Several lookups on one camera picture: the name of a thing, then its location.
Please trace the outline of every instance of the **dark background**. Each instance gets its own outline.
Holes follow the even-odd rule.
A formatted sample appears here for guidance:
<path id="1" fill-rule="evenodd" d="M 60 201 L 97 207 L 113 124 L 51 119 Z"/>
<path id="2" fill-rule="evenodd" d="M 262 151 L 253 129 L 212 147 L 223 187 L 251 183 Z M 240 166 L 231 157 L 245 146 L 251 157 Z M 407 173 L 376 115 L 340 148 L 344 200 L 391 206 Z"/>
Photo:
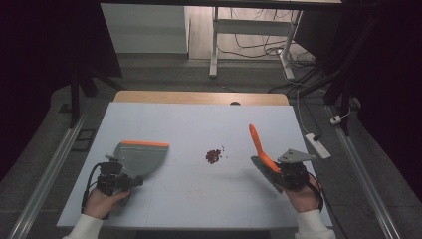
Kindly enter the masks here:
<path id="1" fill-rule="evenodd" d="M 121 77 L 100 4 L 0 1 L 1 178 L 43 121 L 52 93 L 87 67 Z"/>
<path id="2" fill-rule="evenodd" d="M 362 105 L 359 119 L 421 199 L 422 19 L 414 2 L 390 1 L 349 77 Z M 339 24 L 334 47 L 352 26 L 346 18 Z M 3 178 L 43 121 L 52 93 L 68 85 L 78 67 L 106 76 L 121 72 L 98 3 L 1 1 L 0 31 Z"/>

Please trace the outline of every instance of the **white device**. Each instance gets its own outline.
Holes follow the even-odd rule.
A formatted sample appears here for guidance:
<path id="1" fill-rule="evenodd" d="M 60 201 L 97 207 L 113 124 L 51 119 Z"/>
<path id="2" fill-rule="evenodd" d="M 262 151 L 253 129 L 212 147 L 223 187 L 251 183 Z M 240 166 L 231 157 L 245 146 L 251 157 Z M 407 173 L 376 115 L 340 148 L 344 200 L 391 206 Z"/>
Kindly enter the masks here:
<path id="1" fill-rule="evenodd" d="M 341 122 L 341 117 L 336 116 L 336 117 L 330 118 L 329 120 L 331 121 L 331 124 L 338 124 L 339 122 Z"/>
<path id="2" fill-rule="evenodd" d="M 305 138 L 310 143 L 310 145 L 313 147 L 313 149 L 316 151 L 316 153 L 319 155 L 320 158 L 326 159 L 331 157 L 331 154 L 325 149 L 325 147 L 320 143 L 318 140 L 314 141 L 314 134 L 309 133 L 305 135 Z"/>

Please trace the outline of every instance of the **white sleeve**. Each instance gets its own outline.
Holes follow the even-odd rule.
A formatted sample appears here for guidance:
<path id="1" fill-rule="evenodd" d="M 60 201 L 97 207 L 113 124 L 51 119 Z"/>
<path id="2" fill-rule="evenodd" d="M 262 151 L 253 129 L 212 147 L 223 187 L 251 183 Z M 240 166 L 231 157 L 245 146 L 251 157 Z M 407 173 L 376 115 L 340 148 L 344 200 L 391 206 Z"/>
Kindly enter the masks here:
<path id="1" fill-rule="evenodd" d="M 71 234 L 63 239 L 97 239 L 102 226 L 102 220 L 81 214 Z"/>
<path id="2" fill-rule="evenodd" d="M 334 231 L 323 225 L 319 210 L 298 213 L 296 239 L 335 239 Z"/>

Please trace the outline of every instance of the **dustpan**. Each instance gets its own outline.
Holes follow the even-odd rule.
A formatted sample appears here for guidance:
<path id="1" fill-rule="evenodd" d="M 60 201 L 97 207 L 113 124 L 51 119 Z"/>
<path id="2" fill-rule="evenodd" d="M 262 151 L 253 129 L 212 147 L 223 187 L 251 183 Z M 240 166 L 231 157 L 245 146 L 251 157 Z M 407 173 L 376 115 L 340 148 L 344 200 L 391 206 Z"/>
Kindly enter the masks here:
<path id="1" fill-rule="evenodd" d="M 165 142 L 124 140 L 115 148 L 114 157 L 123 165 L 122 173 L 143 177 L 162 164 L 168 147 Z"/>

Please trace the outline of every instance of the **orange handle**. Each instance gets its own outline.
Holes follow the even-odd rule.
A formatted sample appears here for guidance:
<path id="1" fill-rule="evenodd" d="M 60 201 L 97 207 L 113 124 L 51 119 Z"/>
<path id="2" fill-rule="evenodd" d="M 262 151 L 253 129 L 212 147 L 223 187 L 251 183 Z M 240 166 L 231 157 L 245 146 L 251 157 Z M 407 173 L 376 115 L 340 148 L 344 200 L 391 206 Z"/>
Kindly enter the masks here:
<path id="1" fill-rule="evenodd" d="M 253 124 L 249 124 L 249 132 L 251 133 L 252 141 L 254 142 L 255 149 L 257 150 L 258 157 L 261 161 L 268 167 L 270 167 L 274 172 L 280 173 L 280 169 L 276 166 L 276 164 L 271 160 L 271 158 L 266 155 L 261 147 L 261 141 L 258 137 L 257 130 L 255 129 Z"/>

